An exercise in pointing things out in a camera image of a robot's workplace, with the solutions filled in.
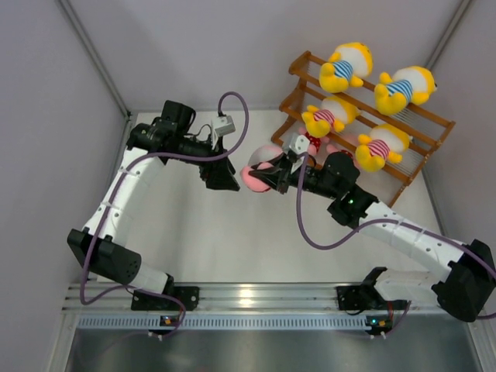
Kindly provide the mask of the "yellow plush red stripes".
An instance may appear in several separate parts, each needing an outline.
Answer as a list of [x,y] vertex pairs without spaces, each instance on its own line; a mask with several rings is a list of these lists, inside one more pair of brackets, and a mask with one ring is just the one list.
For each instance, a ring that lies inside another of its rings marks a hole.
[[391,124],[375,126],[369,134],[357,137],[355,158],[367,172],[381,170],[387,162],[399,164],[409,148],[412,137]]
[[333,95],[322,100],[319,107],[308,105],[301,118],[311,136],[322,138],[330,132],[341,133],[360,114],[355,105]]

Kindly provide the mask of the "yellow plush blue stripes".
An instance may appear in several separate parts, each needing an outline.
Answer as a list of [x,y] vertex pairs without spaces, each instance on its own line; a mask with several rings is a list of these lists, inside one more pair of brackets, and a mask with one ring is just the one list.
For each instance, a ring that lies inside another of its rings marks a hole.
[[409,104],[423,105],[436,90],[436,80],[427,68],[410,66],[394,74],[382,72],[374,88],[375,108],[382,115],[396,115]]
[[329,93],[360,88],[374,69],[373,54],[360,42],[338,45],[319,71],[320,87]]

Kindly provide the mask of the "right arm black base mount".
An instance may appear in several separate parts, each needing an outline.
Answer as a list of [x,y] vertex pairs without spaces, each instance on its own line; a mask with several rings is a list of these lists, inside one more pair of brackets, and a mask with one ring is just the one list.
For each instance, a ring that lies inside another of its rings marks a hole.
[[352,312],[355,315],[368,310],[405,310],[405,300],[385,300],[374,285],[386,267],[375,267],[359,284],[336,287],[338,307],[340,311]]

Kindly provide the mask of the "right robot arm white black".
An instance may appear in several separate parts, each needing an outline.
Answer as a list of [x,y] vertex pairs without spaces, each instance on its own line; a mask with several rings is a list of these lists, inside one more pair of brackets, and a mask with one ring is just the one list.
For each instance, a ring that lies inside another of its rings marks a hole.
[[279,153],[271,160],[246,166],[244,184],[252,191],[290,187],[301,198],[307,191],[331,200],[332,218],[350,233],[329,245],[317,244],[304,229],[301,205],[297,224],[304,240],[318,250],[332,250],[357,233],[375,238],[423,266],[422,271],[373,269],[362,282],[361,296],[372,308],[386,301],[413,301],[438,305],[463,322],[483,319],[482,310],[495,289],[495,264],[491,248],[478,239],[462,243],[432,232],[408,219],[357,185],[360,174],[349,156],[335,152],[320,168],[307,167],[308,156]]

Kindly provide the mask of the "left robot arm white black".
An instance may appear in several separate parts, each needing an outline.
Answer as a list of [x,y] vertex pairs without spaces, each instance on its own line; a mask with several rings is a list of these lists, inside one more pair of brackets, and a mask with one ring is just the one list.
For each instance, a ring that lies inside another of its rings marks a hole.
[[144,290],[158,309],[175,299],[174,279],[127,249],[129,230],[150,185],[169,159],[198,167],[211,190],[238,191],[235,169],[226,156],[222,138],[234,133],[231,116],[219,113],[204,140],[190,133],[196,117],[193,108],[166,101],[160,116],[140,123],[130,132],[122,162],[94,215],[82,229],[72,229],[67,243],[79,264],[89,273],[122,286]]

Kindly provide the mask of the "pink plush red dotted dress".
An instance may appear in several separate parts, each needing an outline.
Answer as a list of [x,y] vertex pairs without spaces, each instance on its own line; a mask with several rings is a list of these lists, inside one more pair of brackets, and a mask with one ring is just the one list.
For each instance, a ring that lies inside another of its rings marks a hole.
[[317,138],[310,135],[303,126],[298,129],[298,133],[304,135],[309,140],[308,153],[312,156],[315,156],[319,152],[322,144],[327,144],[330,141],[330,138],[327,136]]

